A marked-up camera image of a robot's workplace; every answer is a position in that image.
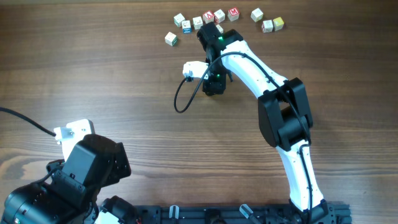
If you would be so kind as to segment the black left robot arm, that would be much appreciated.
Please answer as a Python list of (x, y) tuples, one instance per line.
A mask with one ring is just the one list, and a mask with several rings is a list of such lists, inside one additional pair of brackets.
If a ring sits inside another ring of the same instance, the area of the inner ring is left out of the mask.
[(97, 205), (103, 187), (131, 175), (121, 142), (89, 134), (68, 159), (47, 164), (47, 175), (12, 191), (1, 223), (140, 223), (137, 209), (113, 196)]

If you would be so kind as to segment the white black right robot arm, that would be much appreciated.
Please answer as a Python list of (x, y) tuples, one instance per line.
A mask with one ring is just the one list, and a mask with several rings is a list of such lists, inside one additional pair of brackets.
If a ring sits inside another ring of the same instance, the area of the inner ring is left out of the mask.
[(290, 188), (291, 221), (337, 223), (333, 207), (318, 188), (310, 158), (313, 118), (303, 82), (277, 74), (261, 61), (235, 30), (222, 34), (214, 22), (203, 25), (197, 38), (206, 52), (200, 77), (203, 92), (221, 95), (235, 74), (257, 98), (259, 129), (277, 149)]

